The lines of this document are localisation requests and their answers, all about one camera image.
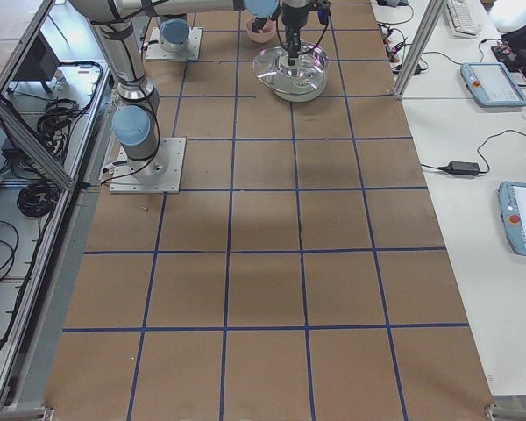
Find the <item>pink bowl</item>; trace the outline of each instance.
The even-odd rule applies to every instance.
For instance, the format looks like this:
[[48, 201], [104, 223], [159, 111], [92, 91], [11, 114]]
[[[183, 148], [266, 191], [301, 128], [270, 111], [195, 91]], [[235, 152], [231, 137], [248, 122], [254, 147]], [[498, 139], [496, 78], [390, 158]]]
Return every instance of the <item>pink bowl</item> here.
[[247, 36], [252, 41], [258, 42], [260, 44], [265, 44], [270, 39], [272, 39], [273, 36], [275, 35], [277, 23], [276, 21], [268, 19], [265, 26], [263, 26], [263, 30], [259, 33], [256, 33], [252, 31], [252, 23], [254, 20], [255, 18], [251, 18], [245, 23], [245, 29], [247, 30]]

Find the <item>blue joint cap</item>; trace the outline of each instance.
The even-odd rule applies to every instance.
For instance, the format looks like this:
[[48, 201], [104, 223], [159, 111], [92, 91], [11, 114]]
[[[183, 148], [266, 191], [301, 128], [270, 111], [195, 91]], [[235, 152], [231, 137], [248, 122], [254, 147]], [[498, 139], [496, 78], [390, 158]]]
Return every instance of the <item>blue joint cap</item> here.
[[138, 146], [150, 134], [148, 113], [136, 105], [127, 105], [113, 116], [113, 132], [124, 146]]
[[185, 19], [169, 19], [160, 28], [161, 36], [171, 44], [183, 44], [189, 38], [189, 25]]
[[277, 10], [279, 0], [244, 0], [244, 5], [257, 18], [266, 18]]

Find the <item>white mounting plate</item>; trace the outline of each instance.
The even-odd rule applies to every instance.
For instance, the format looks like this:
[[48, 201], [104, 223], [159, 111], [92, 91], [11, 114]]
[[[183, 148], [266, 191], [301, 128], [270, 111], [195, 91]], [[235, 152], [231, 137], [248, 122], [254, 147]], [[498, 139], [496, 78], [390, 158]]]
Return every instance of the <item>white mounting plate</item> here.
[[[134, 175], [113, 180], [110, 185], [111, 193], [179, 193], [181, 183], [181, 171], [183, 169], [183, 158], [185, 157], [185, 138], [161, 138], [160, 151], [168, 157], [169, 167], [164, 175], [155, 182], [145, 183]], [[123, 148], [117, 157], [118, 161], [126, 160]], [[115, 168], [114, 177], [129, 174], [131, 170], [128, 165]]]
[[160, 29], [153, 28], [150, 35], [150, 42], [146, 51], [146, 61], [198, 61], [201, 51], [202, 28], [191, 28], [189, 33], [189, 44], [177, 52], [166, 51], [160, 46]]

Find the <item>tablet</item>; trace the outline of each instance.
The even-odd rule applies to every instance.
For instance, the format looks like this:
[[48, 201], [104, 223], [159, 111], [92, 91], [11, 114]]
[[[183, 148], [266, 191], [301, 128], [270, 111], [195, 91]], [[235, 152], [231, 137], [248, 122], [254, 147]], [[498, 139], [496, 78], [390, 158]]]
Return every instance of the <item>tablet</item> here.
[[482, 107], [526, 106], [526, 96], [502, 63], [464, 63], [460, 74]]
[[516, 253], [526, 256], [526, 183], [501, 183], [499, 203], [508, 242]]

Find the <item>keyboard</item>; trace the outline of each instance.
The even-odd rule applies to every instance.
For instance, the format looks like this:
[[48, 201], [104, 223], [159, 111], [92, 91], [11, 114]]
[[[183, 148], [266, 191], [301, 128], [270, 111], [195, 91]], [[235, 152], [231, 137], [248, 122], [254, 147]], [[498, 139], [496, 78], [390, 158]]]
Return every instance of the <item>keyboard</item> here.
[[479, 25], [473, 22], [466, 0], [446, 0], [444, 11], [454, 37], [478, 37], [481, 29]]

